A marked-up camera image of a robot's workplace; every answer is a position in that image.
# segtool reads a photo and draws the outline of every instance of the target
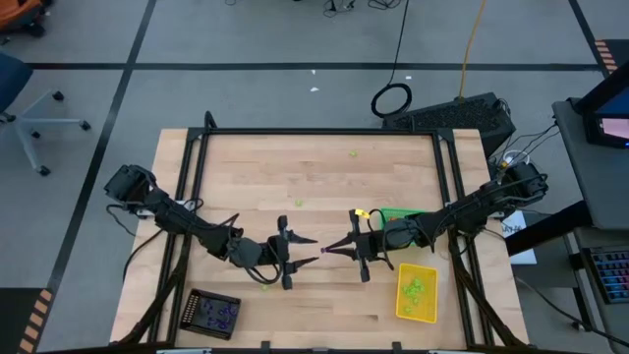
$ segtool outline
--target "keyboard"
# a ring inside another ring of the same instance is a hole
[[[629,248],[589,249],[600,293],[608,304],[629,302]]]

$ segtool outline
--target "floor stripe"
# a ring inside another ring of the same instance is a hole
[[[586,20],[585,15],[583,15],[583,10],[581,10],[581,6],[579,6],[579,2],[577,0],[568,0],[570,3],[570,7],[574,12],[574,16],[577,18],[577,22],[579,23],[579,27],[581,27],[581,32],[583,36],[586,38],[588,45],[590,46],[590,50],[592,51],[592,55],[594,55],[597,60],[597,64],[599,64],[600,70],[602,71],[602,75],[604,77],[609,76],[609,72],[606,69],[604,63],[602,62],[602,58],[600,57],[599,50],[597,49],[599,44],[603,44],[602,41],[596,41],[594,39],[594,35],[592,34],[592,30],[590,29],[590,25],[588,25],[588,21]]]
[[[124,70],[121,63],[30,63],[35,70]],[[460,71],[456,63],[398,63],[398,70]],[[273,70],[391,70],[393,63],[137,63],[133,70],[154,71],[273,71]],[[468,64],[469,71],[597,71],[596,64]]]
[[[79,199],[77,200],[77,204],[75,205],[72,217],[70,218],[70,224],[61,244],[61,249],[57,256],[57,260],[55,261],[55,265],[52,268],[50,278],[48,279],[47,288],[50,290],[50,293],[58,293],[59,287],[61,286],[61,281],[63,280],[64,273],[68,266],[68,261],[70,260],[72,249],[74,248],[75,241],[77,240],[79,228],[81,226],[81,223],[83,222],[83,218],[86,213],[87,202],[89,201],[94,183],[96,182],[96,176],[98,175],[98,170],[100,169],[102,159],[105,155],[105,151],[109,143],[109,138],[111,137],[111,132],[113,131],[114,125],[116,124],[118,112],[122,105],[125,92],[127,91],[127,87],[129,85],[129,80],[133,73],[133,66],[136,63],[136,60],[138,60],[138,54],[140,53],[140,48],[142,47],[144,36],[146,35],[148,23],[150,22],[153,10],[155,9],[156,1],[157,0],[148,0],[148,2],[146,3],[142,22],[140,23],[140,27],[138,28],[138,32],[136,33],[136,38],[134,39],[131,52],[129,53],[129,58],[127,59],[127,63],[125,64],[120,83],[116,88],[116,93],[114,94],[113,100],[111,102],[107,119],[105,120],[105,123],[103,125],[100,137],[98,138],[96,149],[91,158],[89,169],[87,170],[86,179],[81,188]],[[54,300],[50,302],[49,307],[51,308],[53,305]],[[42,319],[38,318],[37,315],[32,314],[30,319],[34,323],[35,321],[39,321],[40,325],[44,326],[47,317],[45,319]]]
[[[124,70],[125,63],[29,63],[34,70]]]

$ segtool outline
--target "wooden table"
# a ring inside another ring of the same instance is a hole
[[[465,190],[473,192],[488,180],[479,133],[454,133]],[[171,196],[185,137],[185,130],[162,131],[152,166],[158,186]],[[442,150],[455,200],[445,144]],[[190,193],[194,163],[189,176]],[[257,241],[276,234],[277,216],[286,214],[289,229],[318,240],[314,245],[291,246],[292,260],[319,256],[320,247],[344,237],[351,229],[351,208],[442,208],[431,138],[423,136],[211,136],[200,197],[205,202],[199,210],[201,217],[219,222],[239,212],[236,225]],[[501,232],[495,221],[488,228]],[[141,221],[135,247],[155,231],[151,220]],[[112,340],[126,334],[153,299],[165,240],[163,236],[149,244],[129,267]],[[514,334],[528,341],[504,242],[482,233],[476,244],[487,299]],[[284,291],[278,283],[264,291],[242,269],[215,259],[194,239],[182,306],[191,288],[237,297],[243,304],[230,341],[180,330],[177,346],[259,348],[269,340],[273,348],[390,349],[391,342],[400,341],[409,349],[463,349],[447,236],[439,237],[435,246],[435,254],[428,247],[389,253],[396,271],[382,262],[371,263],[368,283],[361,283],[357,263],[324,255],[293,275],[293,290]],[[438,269],[436,324],[395,317],[400,263]],[[261,270],[271,275],[270,269]],[[471,298],[470,305],[476,340],[482,343],[478,311]],[[170,307],[169,300],[163,309],[160,339],[166,336]]]

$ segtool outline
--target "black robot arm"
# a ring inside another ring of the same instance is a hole
[[[519,163],[505,171],[502,180],[483,184],[476,192],[435,212],[408,215],[402,219],[384,220],[384,228],[361,232],[359,216],[350,210],[352,231],[339,242],[322,248],[322,253],[344,255],[359,261],[361,280],[370,280],[367,262],[385,261],[393,270],[387,252],[409,247],[430,246],[446,229],[454,227],[467,235],[476,235],[486,225],[487,218],[498,211],[510,211],[539,201],[548,190],[546,175],[532,164]],[[356,244],[354,249],[339,248]]]
[[[281,277],[284,289],[291,289],[290,275],[297,272],[300,266],[317,259],[289,263],[289,243],[316,241],[287,230],[288,220],[285,215],[277,220],[277,235],[270,236],[266,242],[256,243],[243,237],[242,228],[233,226],[238,214],[220,224],[209,223],[170,199],[166,192],[157,187],[155,176],[136,165],[122,166],[105,186],[105,192],[123,210],[132,214],[141,210],[152,212],[155,224],[166,232],[196,236],[208,253],[221,261],[229,259],[234,266],[244,268],[253,280],[262,284],[275,283]],[[256,266],[273,266],[276,276],[266,279],[256,270]]]

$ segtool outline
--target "table leg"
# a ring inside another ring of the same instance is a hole
[[[509,236],[505,242],[509,256],[530,250],[553,238],[563,236],[579,226],[592,225],[585,201],[580,201],[544,220]]]

